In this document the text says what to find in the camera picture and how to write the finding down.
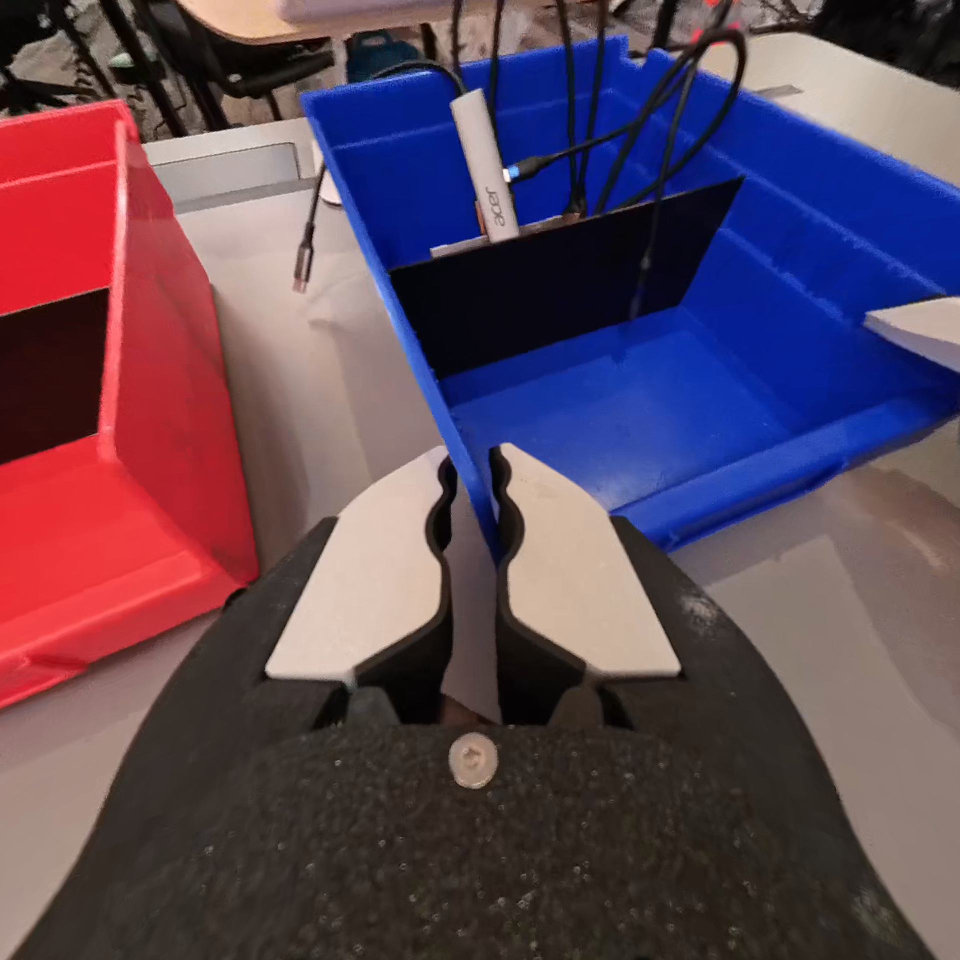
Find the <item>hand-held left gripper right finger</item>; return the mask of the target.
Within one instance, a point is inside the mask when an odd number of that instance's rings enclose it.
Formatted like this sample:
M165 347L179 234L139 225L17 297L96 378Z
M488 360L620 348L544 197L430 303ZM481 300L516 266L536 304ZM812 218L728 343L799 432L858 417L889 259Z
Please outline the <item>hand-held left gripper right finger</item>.
M678 654L604 507L512 442L492 448L489 463L509 627L589 681L679 677Z

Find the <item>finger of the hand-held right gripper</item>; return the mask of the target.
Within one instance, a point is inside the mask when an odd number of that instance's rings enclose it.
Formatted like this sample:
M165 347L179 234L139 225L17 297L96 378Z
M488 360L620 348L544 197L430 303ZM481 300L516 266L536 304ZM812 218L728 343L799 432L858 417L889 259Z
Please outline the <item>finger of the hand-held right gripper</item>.
M942 296L866 314L863 326L948 370L959 369L959 297Z

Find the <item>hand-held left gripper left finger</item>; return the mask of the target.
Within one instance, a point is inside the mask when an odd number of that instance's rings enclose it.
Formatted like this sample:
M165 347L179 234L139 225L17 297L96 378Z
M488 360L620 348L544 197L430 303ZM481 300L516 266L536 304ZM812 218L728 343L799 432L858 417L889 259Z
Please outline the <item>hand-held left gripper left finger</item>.
M428 521L456 482L435 446L359 493L332 532L265 666L268 678L361 684L376 657L441 611L443 549Z

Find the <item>blue plastic bin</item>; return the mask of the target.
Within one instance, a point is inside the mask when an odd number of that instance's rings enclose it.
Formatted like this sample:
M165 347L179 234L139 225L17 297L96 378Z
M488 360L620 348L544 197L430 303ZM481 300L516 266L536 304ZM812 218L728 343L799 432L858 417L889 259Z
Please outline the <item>blue plastic bin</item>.
M924 438L958 414L958 373L885 341L867 313L958 295L958 188L701 72L646 101L658 52L606 41L573 54L587 216L564 223L572 156L509 185L542 230L742 176L681 304L438 379L390 271L488 246L432 72L302 97L304 113L391 326L487 541L490 450L509 442L567 476L658 546L685 546Z

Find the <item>red plastic bin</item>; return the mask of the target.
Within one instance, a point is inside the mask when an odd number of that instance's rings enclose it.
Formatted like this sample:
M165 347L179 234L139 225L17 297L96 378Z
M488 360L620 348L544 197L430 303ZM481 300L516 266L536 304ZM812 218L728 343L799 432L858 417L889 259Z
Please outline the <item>red plastic bin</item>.
M258 575L208 275L126 105L2 121L1 313L108 292L95 435L1 466L1 705Z

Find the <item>grey USB hub with cable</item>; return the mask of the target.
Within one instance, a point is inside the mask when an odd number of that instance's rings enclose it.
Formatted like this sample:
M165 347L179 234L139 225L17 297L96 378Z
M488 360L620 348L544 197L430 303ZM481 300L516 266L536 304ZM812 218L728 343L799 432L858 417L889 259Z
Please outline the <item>grey USB hub with cable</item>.
M450 67L420 59L388 66L371 75L372 80L405 73L432 72L447 78L457 96L450 102L467 171L475 191L475 207L486 239L497 244L519 238L521 228L509 189L510 174L502 166L494 124L482 90L467 90Z

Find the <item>grey desk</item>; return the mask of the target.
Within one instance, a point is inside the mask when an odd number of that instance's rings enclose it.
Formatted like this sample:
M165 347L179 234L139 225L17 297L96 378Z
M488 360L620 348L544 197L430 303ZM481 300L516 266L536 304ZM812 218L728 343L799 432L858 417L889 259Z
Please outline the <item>grey desk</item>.
M178 210L214 285L263 569L440 437L344 214L290 291L303 185ZM680 549L784 682L853 826L939 958L958 958L958 423ZM2 958L70 873L127 748L215 620L2 710Z

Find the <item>teal plastic object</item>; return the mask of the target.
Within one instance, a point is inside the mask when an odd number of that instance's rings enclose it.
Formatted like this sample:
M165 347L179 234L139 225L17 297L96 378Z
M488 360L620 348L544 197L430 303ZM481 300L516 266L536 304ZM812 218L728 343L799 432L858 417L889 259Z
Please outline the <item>teal plastic object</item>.
M345 77L349 84L365 82L380 71L420 58L412 43L392 36L389 30L355 33L344 45Z

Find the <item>black office chair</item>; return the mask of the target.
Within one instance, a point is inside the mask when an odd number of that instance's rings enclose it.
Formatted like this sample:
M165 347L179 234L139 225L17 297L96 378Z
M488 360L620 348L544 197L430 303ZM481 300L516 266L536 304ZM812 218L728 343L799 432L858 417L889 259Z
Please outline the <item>black office chair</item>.
M214 96L215 90L234 99L265 101L272 119L279 121L282 114L275 92L314 77L335 63L328 38L246 45L204 25L187 10L186 2L133 1L128 5L132 8L130 15L121 2L97 2L131 62L119 78L147 90L161 120L176 138L186 137L187 128L163 86L165 67L186 82L201 119L216 132L230 125Z

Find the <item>wooden board with black mat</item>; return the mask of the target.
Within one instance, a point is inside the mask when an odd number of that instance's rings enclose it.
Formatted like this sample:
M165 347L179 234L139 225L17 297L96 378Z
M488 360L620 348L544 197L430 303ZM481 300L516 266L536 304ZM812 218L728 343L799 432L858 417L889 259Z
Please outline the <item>wooden board with black mat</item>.
M444 20L450 1L179 1L215 34L245 45L331 38Z

